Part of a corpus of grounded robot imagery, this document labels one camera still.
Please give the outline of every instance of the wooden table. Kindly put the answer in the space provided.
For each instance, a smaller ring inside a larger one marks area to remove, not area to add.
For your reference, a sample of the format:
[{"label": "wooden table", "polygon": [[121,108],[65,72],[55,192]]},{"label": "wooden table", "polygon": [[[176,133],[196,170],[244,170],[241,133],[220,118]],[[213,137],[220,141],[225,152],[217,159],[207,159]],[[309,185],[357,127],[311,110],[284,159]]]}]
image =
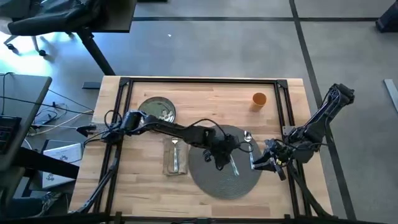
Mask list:
[{"label": "wooden table", "polygon": [[[103,123],[105,113],[113,109],[119,80],[120,77],[104,77],[93,122]],[[303,81],[288,79],[287,82],[295,122],[301,126],[310,118]],[[253,113],[248,108],[251,97],[256,92],[266,94],[267,103],[260,112]],[[144,100],[153,96],[170,99],[177,109],[176,122],[184,126],[201,118],[237,126],[250,130],[261,149],[264,148],[265,139],[281,138],[273,86],[134,82],[130,109],[137,109]],[[124,100],[125,97],[122,98],[121,105],[124,105]],[[201,125],[212,126],[206,122]],[[258,184],[247,195],[236,200],[210,197],[195,185],[189,174],[172,177],[163,175],[164,137],[159,133],[144,133],[124,138],[112,213],[190,218],[283,218],[284,214],[292,214],[289,183],[287,180],[280,181],[278,175],[272,172],[262,172]],[[105,143],[102,142],[86,146],[70,210],[82,206],[97,186],[104,149]],[[315,153],[312,160],[304,164],[304,170],[308,188],[323,208],[331,213],[319,154]],[[107,192],[106,189],[101,211],[104,210]],[[298,196],[300,211],[303,213],[299,190]]]}]

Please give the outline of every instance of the gray placemat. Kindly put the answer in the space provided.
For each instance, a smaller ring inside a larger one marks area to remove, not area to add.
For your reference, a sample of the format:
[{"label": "gray placemat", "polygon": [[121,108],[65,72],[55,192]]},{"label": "gray placemat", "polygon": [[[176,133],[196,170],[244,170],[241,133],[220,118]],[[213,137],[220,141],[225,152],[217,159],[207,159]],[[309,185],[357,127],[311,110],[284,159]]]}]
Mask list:
[{"label": "gray placemat", "polygon": [[[221,125],[225,133],[232,134],[243,141],[242,129],[234,126]],[[253,158],[259,158],[261,152],[255,140],[251,141],[253,150]],[[242,144],[241,148],[248,149],[247,144]],[[208,195],[220,199],[236,199],[249,193],[251,189],[257,184],[260,178],[261,171],[251,170],[249,153],[235,149],[232,152],[232,157],[235,161],[236,167],[239,171],[239,176],[235,176],[231,163],[224,166],[224,169],[219,171],[216,169],[214,159],[211,162],[205,162],[203,156],[203,149],[191,147],[188,153],[188,166],[193,181]]]}]

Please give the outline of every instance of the table leg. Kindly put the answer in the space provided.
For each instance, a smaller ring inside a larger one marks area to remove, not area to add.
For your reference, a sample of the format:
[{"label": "table leg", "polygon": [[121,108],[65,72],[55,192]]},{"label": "table leg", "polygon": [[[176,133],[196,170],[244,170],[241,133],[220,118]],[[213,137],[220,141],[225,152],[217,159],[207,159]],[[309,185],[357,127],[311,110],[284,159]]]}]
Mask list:
[{"label": "table leg", "polygon": [[41,170],[73,179],[77,178],[77,174],[79,172],[78,166],[45,156],[23,147],[18,150],[12,165],[26,167],[33,170]]},{"label": "table leg", "polygon": [[[91,33],[91,31],[86,27],[79,29],[77,34],[79,35],[83,45],[86,47],[90,55],[103,71],[104,75],[116,75],[105,56],[95,43],[94,35]],[[99,89],[100,86],[101,84],[96,82],[85,82],[83,84],[84,89]]]}]

